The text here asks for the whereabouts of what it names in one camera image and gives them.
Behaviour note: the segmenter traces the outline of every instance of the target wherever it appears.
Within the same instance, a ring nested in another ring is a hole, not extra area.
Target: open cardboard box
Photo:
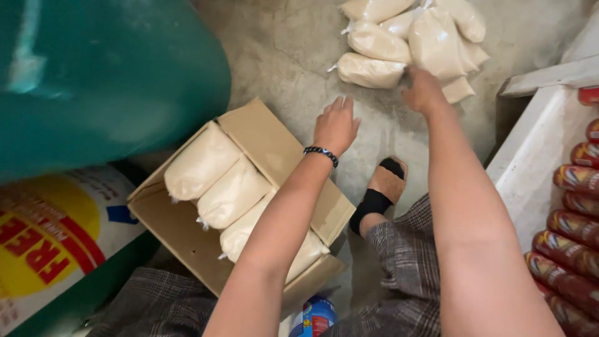
[[[225,113],[216,122],[277,189],[303,157],[304,147],[257,98],[242,108]],[[220,296],[234,266],[227,259],[218,259],[222,253],[220,233],[214,229],[204,231],[202,225],[196,222],[198,212],[195,203],[172,203],[164,184],[167,167],[205,129],[206,125],[152,173],[129,196],[128,206],[163,245],[216,296]],[[354,211],[354,205],[328,179],[318,199],[310,227],[326,246],[330,246]],[[331,254],[314,262],[286,285],[283,314],[301,306],[345,267]]]

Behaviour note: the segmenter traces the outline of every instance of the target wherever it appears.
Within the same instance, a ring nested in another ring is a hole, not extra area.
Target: black bead bracelet
[[[325,156],[329,157],[333,161],[333,169],[336,169],[337,165],[339,165],[339,160],[337,159],[337,157],[335,157],[335,155],[330,153],[327,149],[319,148],[317,146],[308,146],[304,149],[304,155],[309,154],[310,152],[324,154]]]

